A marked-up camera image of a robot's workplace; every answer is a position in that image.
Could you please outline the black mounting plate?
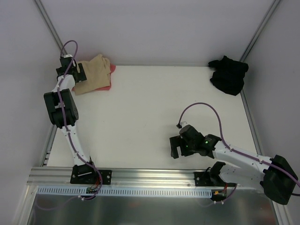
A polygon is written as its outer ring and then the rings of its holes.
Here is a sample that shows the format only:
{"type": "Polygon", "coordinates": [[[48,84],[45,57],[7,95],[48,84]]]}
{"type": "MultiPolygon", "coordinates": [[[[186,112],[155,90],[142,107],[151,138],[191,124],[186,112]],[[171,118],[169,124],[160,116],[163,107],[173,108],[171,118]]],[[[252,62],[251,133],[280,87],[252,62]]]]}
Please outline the black mounting plate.
{"type": "Polygon", "coordinates": [[[196,187],[212,187],[214,184],[210,180],[209,172],[194,172],[196,187]]]}
{"type": "Polygon", "coordinates": [[[72,174],[70,178],[71,184],[84,184],[94,185],[96,182],[102,185],[110,185],[112,179],[112,170],[99,170],[101,174],[101,180],[99,174],[88,165],[74,165],[72,168],[72,174]]]}

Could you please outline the beige t shirt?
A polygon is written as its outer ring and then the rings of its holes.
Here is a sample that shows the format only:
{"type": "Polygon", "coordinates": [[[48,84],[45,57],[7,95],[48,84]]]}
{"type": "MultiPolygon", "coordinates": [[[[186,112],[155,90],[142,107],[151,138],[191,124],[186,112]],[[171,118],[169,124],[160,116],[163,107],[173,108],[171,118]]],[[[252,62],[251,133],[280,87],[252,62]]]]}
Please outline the beige t shirt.
{"type": "Polygon", "coordinates": [[[80,61],[84,69],[86,80],[75,85],[73,91],[81,95],[95,90],[109,90],[111,88],[111,63],[108,58],[98,54],[90,61],[80,61]]]}

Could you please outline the black t shirt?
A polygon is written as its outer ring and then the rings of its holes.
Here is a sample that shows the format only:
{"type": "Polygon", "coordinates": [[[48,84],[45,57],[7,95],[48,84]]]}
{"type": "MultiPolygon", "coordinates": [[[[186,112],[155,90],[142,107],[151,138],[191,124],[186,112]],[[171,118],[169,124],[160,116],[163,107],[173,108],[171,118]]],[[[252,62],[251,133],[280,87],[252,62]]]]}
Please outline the black t shirt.
{"type": "Polygon", "coordinates": [[[210,82],[215,88],[233,96],[240,94],[246,72],[249,70],[247,63],[232,60],[224,55],[221,60],[210,61],[208,67],[214,69],[210,82]]]}

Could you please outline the right aluminium frame post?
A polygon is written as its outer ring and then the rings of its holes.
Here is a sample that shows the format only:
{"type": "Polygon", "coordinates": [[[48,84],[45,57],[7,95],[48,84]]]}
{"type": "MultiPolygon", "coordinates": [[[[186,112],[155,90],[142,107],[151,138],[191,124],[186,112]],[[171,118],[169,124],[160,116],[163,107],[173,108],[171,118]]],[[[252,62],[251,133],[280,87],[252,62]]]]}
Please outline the right aluminium frame post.
{"type": "Polygon", "coordinates": [[[269,6],[268,10],[266,11],[265,15],[263,16],[262,20],[260,21],[257,29],[255,30],[253,36],[251,37],[245,51],[243,52],[240,62],[245,62],[251,51],[253,50],[255,44],[257,43],[259,37],[263,33],[264,29],[268,25],[269,21],[276,13],[277,9],[279,8],[282,0],[273,0],[271,5],[269,6]]]}

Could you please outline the aluminium frame post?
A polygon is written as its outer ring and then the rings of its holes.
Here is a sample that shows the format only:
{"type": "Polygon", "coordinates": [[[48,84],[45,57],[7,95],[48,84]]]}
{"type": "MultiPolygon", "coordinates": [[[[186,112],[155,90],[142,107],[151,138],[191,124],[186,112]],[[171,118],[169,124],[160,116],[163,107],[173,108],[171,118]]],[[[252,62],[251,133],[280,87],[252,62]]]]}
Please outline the aluminium frame post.
{"type": "Polygon", "coordinates": [[[67,54],[67,51],[64,47],[64,44],[43,4],[43,2],[41,0],[33,0],[33,3],[35,4],[38,12],[40,13],[40,16],[42,18],[42,20],[44,21],[48,31],[50,32],[50,35],[52,37],[52,39],[54,40],[57,48],[59,49],[59,51],[62,50],[63,54],[67,54]]]}
{"type": "Polygon", "coordinates": [[[255,30],[253,36],[251,37],[245,51],[243,52],[240,62],[245,62],[251,51],[253,50],[255,44],[257,43],[259,37],[263,33],[264,29],[268,25],[269,21],[276,13],[277,9],[279,8],[282,0],[273,0],[271,5],[269,6],[268,10],[266,11],[265,15],[263,16],[262,20],[260,21],[257,29],[255,30]]]}

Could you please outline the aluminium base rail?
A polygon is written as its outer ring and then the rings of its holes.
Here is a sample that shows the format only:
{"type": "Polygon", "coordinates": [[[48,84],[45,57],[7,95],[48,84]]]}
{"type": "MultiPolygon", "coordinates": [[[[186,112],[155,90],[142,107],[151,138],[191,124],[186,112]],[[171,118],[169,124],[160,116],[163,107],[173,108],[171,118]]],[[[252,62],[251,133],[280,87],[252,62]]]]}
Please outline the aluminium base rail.
{"type": "MultiPolygon", "coordinates": [[[[128,188],[195,188],[194,172],[203,170],[175,169],[126,169],[112,170],[111,184],[108,187],[128,188]]],[[[70,186],[71,167],[33,167],[27,185],[70,186]]]]}

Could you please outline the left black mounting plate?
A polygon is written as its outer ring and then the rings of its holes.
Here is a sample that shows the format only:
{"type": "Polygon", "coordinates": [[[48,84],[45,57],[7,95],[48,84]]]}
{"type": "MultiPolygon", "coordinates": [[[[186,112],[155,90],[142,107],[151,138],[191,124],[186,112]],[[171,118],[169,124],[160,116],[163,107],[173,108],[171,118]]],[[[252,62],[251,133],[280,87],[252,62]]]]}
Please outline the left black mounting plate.
{"type": "Polygon", "coordinates": [[[72,174],[70,178],[71,184],[84,184],[94,185],[96,182],[102,185],[110,185],[112,179],[112,170],[99,170],[101,174],[101,180],[99,174],[88,165],[74,165],[72,168],[72,174]]]}

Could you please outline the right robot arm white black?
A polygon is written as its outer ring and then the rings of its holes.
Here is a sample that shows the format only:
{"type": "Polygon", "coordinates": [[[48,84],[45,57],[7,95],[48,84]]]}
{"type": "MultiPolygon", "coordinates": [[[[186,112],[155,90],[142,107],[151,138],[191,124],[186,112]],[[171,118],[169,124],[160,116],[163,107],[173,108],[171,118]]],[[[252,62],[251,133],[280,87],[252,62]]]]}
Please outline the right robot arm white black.
{"type": "Polygon", "coordinates": [[[179,135],[169,140],[174,159],[199,154],[216,160],[203,177],[195,178],[196,184],[203,182],[216,187],[241,185],[263,192],[281,205],[287,205],[293,195],[298,177],[282,156],[270,158],[235,149],[218,136],[203,136],[191,125],[182,127],[179,135]]]}

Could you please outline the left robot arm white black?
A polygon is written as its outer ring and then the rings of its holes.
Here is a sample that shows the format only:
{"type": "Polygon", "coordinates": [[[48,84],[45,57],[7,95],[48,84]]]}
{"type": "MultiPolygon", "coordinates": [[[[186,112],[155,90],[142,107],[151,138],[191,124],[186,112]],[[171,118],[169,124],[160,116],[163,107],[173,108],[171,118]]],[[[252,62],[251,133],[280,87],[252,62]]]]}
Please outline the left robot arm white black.
{"type": "Polygon", "coordinates": [[[76,123],[79,113],[72,97],[72,89],[86,75],[81,63],[77,64],[71,54],[60,57],[61,67],[56,69],[57,84],[54,89],[44,94],[44,101],[49,119],[65,136],[73,157],[73,177],[80,177],[86,183],[96,181],[97,171],[92,168],[89,153],[82,148],[76,123]]]}

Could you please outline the left aluminium frame post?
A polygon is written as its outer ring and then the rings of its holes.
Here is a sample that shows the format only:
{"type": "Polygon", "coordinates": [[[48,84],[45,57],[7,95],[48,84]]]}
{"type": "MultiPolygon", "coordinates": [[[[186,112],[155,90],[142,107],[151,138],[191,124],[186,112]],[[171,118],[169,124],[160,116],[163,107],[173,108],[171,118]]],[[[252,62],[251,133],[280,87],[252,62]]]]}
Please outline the left aluminium frame post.
{"type": "Polygon", "coordinates": [[[40,16],[42,18],[42,20],[44,21],[48,31],[50,32],[50,35],[52,37],[52,39],[54,40],[57,48],[59,49],[59,51],[62,50],[63,54],[67,54],[67,51],[64,47],[64,44],[43,4],[43,2],[41,0],[33,0],[33,3],[35,4],[38,12],[40,13],[40,16]]]}

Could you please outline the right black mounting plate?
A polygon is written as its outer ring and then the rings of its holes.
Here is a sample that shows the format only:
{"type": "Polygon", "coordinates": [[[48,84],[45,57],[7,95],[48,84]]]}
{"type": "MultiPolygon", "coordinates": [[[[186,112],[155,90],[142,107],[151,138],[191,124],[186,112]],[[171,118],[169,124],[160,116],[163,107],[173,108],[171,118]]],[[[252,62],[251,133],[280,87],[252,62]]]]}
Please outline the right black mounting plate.
{"type": "Polygon", "coordinates": [[[214,184],[210,180],[209,172],[194,172],[196,187],[212,187],[214,184]]]}

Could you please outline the folded pink t shirt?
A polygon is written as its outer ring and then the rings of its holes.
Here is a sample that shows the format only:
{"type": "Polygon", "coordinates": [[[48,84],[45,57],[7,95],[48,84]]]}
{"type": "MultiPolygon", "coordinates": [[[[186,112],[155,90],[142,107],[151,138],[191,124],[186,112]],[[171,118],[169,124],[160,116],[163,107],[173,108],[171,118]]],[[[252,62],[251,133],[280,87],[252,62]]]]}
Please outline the folded pink t shirt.
{"type": "Polygon", "coordinates": [[[77,83],[72,89],[76,95],[89,93],[92,91],[110,90],[112,86],[111,74],[115,71],[116,66],[110,65],[110,73],[106,74],[104,71],[100,73],[85,72],[87,80],[83,84],[77,83]]]}

